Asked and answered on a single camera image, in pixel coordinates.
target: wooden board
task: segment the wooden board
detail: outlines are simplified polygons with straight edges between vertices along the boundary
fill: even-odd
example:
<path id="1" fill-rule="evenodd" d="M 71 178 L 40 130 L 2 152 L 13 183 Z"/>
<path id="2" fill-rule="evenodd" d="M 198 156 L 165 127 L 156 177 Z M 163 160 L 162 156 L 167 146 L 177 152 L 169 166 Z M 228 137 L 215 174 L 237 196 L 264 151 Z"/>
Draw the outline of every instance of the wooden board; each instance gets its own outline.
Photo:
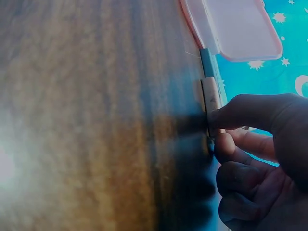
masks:
<path id="1" fill-rule="evenodd" d="M 0 230 L 213 230 L 176 0 L 0 1 Z"/>

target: pink plastic lid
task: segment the pink plastic lid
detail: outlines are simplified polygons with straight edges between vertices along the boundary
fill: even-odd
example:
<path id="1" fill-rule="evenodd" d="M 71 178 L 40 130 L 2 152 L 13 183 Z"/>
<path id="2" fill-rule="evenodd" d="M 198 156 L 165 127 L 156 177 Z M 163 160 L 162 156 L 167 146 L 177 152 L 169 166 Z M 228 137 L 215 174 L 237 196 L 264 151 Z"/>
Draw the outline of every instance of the pink plastic lid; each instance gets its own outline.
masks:
<path id="1" fill-rule="evenodd" d="M 181 0 L 200 48 L 231 61 L 278 59 L 282 44 L 262 0 Z"/>

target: wood grain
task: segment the wood grain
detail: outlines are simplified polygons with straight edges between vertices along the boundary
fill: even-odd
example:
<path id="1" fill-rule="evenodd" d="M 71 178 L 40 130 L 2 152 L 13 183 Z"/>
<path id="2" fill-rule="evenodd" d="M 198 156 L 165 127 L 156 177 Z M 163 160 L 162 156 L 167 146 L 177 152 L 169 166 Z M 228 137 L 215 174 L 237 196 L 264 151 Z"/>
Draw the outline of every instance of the wood grain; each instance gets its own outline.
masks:
<path id="1" fill-rule="evenodd" d="M 177 0 L 0 0 L 0 41 L 1 231 L 208 227 L 203 72 Z"/>

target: crescent moon print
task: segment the crescent moon print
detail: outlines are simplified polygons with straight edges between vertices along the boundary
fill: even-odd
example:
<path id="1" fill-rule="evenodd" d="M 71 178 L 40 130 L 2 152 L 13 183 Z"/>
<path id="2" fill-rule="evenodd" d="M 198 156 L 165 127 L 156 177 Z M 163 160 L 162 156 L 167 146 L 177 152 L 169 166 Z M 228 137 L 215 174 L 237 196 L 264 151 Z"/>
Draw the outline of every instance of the crescent moon print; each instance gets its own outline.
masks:
<path id="1" fill-rule="evenodd" d="M 300 95 L 300 96 L 304 96 L 303 95 L 303 85 L 305 83 L 308 83 L 308 76 L 299 76 L 297 77 L 297 79 L 295 80 L 295 89 L 296 92 Z"/>

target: white star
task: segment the white star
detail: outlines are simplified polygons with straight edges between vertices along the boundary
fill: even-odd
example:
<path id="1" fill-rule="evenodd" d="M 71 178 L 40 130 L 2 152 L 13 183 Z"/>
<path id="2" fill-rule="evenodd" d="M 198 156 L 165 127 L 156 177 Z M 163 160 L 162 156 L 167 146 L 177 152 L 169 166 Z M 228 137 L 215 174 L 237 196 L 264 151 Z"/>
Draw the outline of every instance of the white star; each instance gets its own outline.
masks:
<path id="1" fill-rule="evenodd" d="M 255 60 L 255 61 L 249 61 L 247 65 L 250 66 L 250 69 L 255 69 L 258 71 L 260 68 L 263 67 L 264 61 L 262 60 Z"/>
<path id="2" fill-rule="evenodd" d="M 289 59 L 283 58 L 280 60 L 282 61 L 282 65 L 285 65 L 286 67 L 290 64 Z"/>
<path id="3" fill-rule="evenodd" d="M 285 16 L 283 13 L 275 13 L 273 19 L 276 20 L 276 23 L 284 23 L 285 22 Z"/>

